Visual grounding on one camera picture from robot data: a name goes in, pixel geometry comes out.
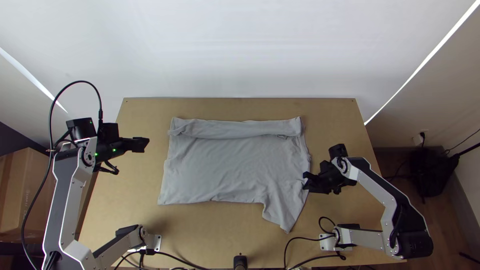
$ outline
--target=white wall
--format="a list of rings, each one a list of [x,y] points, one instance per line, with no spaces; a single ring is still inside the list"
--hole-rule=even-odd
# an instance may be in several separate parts
[[[106,121],[123,97],[354,97],[366,120],[473,1],[4,1],[0,48],[53,94],[94,83]]]
[[[480,128],[480,9],[463,23],[409,84],[369,123],[374,147],[455,146]],[[480,142],[480,134],[451,153]],[[460,158],[456,175],[480,221],[480,149]]]
[[[48,146],[48,116],[52,101],[0,56],[0,122],[33,141]],[[67,127],[67,114],[56,107],[52,115],[54,140]]]

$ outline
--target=wooden table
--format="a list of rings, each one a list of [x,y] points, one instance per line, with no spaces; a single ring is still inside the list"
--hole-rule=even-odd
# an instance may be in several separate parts
[[[363,187],[348,186],[340,195],[310,193],[289,234],[262,218],[259,203],[203,202],[157,205],[163,166],[169,149],[167,130],[172,117],[221,121],[285,120],[301,116],[312,157],[312,172],[329,159],[328,148],[344,143],[350,156],[365,157],[379,173],[377,160],[357,102],[346,98],[125,98],[117,122],[122,137],[150,138],[145,153],[128,152],[111,160],[120,174],[101,173],[85,216],[80,242],[93,251],[114,237],[121,227],[143,224],[161,234],[161,251],[207,268],[232,268],[242,253],[250,268],[282,268],[287,241],[302,236],[318,238],[318,219],[359,223],[381,230],[384,208]],[[287,252],[287,265],[328,255],[318,242],[295,240]],[[346,266],[395,263],[383,252],[355,247],[343,252],[347,260],[326,258],[305,266]],[[147,267],[185,266],[162,255],[146,256]]]

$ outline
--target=cardboard box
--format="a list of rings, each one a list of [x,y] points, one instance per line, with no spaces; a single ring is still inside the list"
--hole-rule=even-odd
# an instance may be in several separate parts
[[[31,148],[0,156],[0,241],[20,243],[20,229],[45,175],[49,157]],[[27,243],[41,243],[55,188],[50,174],[25,226]]]

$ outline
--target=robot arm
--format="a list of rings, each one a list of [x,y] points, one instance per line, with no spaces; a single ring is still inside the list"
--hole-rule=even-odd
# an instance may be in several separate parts
[[[359,224],[338,224],[330,237],[320,241],[325,251],[351,251],[364,246],[384,251],[395,259],[427,257],[433,252],[424,217],[412,206],[409,198],[371,170],[363,157],[348,157],[343,144],[329,149],[331,161],[320,164],[318,175],[305,172],[308,178],[303,187],[314,193],[335,194],[344,186],[362,185],[385,206],[381,217],[382,230],[362,229]]]
[[[102,162],[126,151],[143,152],[147,138],[118,137],[118,126],[105,123],[99,134],[90,118],[68,121],[70,136],[78,147],[64,144],[53,160],[55,191],[43,239],[43,270],[104,270],[129,249],[160,249],[161,236],[149,234],[141,225],[120,228],[115,238],[92,252],[76,241],[82,191]]]

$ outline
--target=gray t-shirt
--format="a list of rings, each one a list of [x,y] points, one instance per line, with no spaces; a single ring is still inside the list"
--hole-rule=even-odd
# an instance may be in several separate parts
[[[174,117],[159,205],[262,203],[264,219],[290,232],[308,191],[310,155],[300,117],[215,121]]]

